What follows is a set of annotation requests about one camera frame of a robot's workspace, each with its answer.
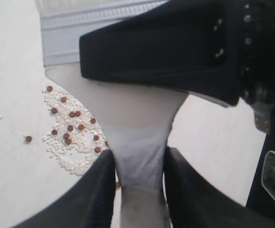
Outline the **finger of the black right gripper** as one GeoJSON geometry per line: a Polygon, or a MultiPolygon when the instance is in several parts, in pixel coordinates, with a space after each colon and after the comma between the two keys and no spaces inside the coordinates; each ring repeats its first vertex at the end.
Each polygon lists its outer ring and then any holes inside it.
{"type": "Polygon", "coordinates": [[[79,39],[86,79],[165,87],[238,103],[241,0],[170,0],[79,39]]]}

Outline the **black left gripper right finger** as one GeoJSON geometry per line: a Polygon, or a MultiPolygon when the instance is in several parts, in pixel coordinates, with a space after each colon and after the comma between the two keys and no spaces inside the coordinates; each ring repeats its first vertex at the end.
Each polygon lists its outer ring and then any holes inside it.
{"type": "Polygon", "coordinates": [[[265,158],[275,146],[264,146],[247,206],[213,187],[176,148],[164,155],[167,205],[175,228],[275,228],[275,197],[263,185],[265,158]]]}

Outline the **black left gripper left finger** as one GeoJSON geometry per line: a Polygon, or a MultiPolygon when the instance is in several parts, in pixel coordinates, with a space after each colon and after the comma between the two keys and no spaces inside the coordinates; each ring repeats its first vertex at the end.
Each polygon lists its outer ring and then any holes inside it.
{"type": "Polygon", "coordinates": [[[116,193],[115,161],[103,151],[83,177],[18,228],[109,228],[116,193]]]}

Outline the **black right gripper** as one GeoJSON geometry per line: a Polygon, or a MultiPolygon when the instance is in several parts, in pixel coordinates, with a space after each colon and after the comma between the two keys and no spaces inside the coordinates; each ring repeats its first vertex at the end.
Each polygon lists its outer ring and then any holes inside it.
{"type": "Polygon", "coordinates": [[[275,133],[275,0],[239,0],[242,46],[241,98],[253,109],[254,123],[275,133]]]}

